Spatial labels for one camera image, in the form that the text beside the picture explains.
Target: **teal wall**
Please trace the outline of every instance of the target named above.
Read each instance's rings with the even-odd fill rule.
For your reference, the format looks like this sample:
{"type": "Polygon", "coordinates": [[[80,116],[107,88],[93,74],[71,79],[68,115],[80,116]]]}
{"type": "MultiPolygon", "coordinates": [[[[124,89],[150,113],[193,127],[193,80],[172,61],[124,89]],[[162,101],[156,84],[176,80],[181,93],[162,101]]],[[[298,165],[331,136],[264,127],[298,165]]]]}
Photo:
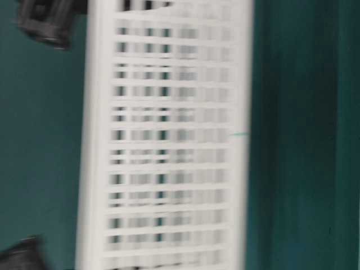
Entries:
{"type": "Polygon", "coordinates": [[[246,270],[355,270],[360,4],[255,1],[246,270]]]}
{"type": "Polygon", "coordinates": [[[0,1],[0,250],[42,234],[53,269],[74,267],[86,18],[74,47],[33,42],[0,1]]]}

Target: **black object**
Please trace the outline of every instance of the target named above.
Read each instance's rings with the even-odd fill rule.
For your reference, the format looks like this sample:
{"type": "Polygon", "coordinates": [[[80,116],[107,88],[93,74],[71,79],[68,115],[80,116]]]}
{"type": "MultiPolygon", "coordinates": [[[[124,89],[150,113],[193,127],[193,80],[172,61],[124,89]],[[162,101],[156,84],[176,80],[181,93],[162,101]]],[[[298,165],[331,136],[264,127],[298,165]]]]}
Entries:
{"type": "Polygon", "coordinates": [[[67,49],[77,14],[87,13],[87,0],[17,0],[17,25],[29,37],[67,49]]]}
{"type": "Polygon", "coordinates": [[[22,240],[0,253],[0,270],[49,270],[42,259],[38,237],[22,240]]]}

